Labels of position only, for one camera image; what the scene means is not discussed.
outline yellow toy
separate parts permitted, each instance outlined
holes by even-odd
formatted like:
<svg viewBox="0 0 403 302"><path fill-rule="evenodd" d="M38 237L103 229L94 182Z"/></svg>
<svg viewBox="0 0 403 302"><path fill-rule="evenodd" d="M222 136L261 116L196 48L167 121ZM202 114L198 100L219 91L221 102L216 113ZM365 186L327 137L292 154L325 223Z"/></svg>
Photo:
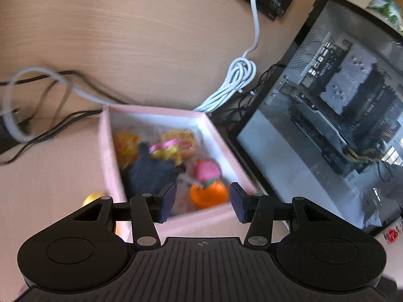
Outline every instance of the yellow toy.
<svg viewBox="0 0 403 302"><path fill-rule="evenodd" d="M173 159L175 166L182 164L182 155L179 150L179 139L170 140L150 147L150 154L154 159L168 160Z"/></svg>
<svg viewBox="0 0 403 302"><path fill-rule="evenodd" d="M137 160L140 137L122 130L113 135L113 144L119 168L124 169Z"/></svg>
<svg viewBox="0 0 403 302"><path fill-rule="evenodd" d="M100 197L104 196L105 196L104 193L91 193L88 197L86 197L82 206L84 207L85 205L88 205L91 202L95 201L96 199L99 199Z"/></svg>
<svg viewBox="0 0 403 302"><path fill-rule="evenodd" d="M190 159L196 155L197 141L190 130L172 130L169 133L161 135L161 142L179 139L179 150L181 151L182 159Z"/></svg>

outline yellow round object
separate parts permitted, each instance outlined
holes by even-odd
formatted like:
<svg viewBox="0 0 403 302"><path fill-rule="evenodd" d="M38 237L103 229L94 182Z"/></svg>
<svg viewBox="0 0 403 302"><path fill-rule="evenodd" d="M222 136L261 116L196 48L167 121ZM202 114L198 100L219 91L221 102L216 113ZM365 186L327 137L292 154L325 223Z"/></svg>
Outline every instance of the yellow round object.
<svg viewBox="0 0 403 302"><path fill-rule="evenodd" d="M83 202L83 207L91 202L99 199L100 197L104 197L105 193L91 193Z"/></svg>

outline pc case mesh panel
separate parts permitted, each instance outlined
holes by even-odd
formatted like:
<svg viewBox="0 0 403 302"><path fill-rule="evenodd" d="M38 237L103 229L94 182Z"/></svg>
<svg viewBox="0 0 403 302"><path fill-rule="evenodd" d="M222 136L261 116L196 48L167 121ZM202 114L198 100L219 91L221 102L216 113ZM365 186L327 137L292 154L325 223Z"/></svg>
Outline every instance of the pc case mesh panel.
<svg viewBox="0 0 403 302"><path fill-rule="evenodd" d="M312 66L329 36L346 32L373 52L381 55L403 76L403 36L396 40L371 21L349 8L329 1L297 53L289 62L285 74L299 84Z"/></svg>
<svg viewBox="0 0 403 302"><path fill-rule="evenodd" d="M329 37L327 26L316 21L285 70L290 80L301 82Z"/></svg>

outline wooden desk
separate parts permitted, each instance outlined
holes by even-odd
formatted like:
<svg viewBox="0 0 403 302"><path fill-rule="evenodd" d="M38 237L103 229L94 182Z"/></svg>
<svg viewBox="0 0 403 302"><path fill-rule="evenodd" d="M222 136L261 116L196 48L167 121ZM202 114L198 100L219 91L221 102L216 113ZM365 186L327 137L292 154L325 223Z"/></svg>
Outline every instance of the wooden desk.
<svg viewBox="0 0 403 302"><path fill-rule="evenodd" d="M40 120L36 125L40 129L48 124ZM103 191L97 119L73 124L54 139L33 146L15 163L0 167L1 302L14 300L24 284L17 266L21 244L80 208L90 193Z"/></svg>
<svg viewBox="0 0 403 302"><path fill-rule="evenodd" d="M294 0L274 22L259 15L261 38L249 56L258 76L282 57L314 1ZM0 0L0 6L0 80L31 65L78 69L152 106L200 105L254 36L243 0ZM16 88L16 105L35 105L47 84ZM52 93L40 117L50 117L62 92ZM91 108L73 94L63 112Z"/></svg>

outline dark blue plush toy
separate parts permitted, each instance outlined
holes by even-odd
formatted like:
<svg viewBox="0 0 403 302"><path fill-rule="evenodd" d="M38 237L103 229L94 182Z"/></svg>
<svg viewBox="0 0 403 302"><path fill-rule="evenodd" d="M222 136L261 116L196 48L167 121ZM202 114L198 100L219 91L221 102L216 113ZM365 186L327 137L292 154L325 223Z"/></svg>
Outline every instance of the dark blue plush toy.
<svg viewBox="0 0 403 302"><path fill-rule="evenodd" d="M178 170L172 159L153 159L146 143L139 144L138 154L138 159L122 174L122 179L126 182L124 186L128 200L144 193L156 195L167 184L176 183Z"/></svg>

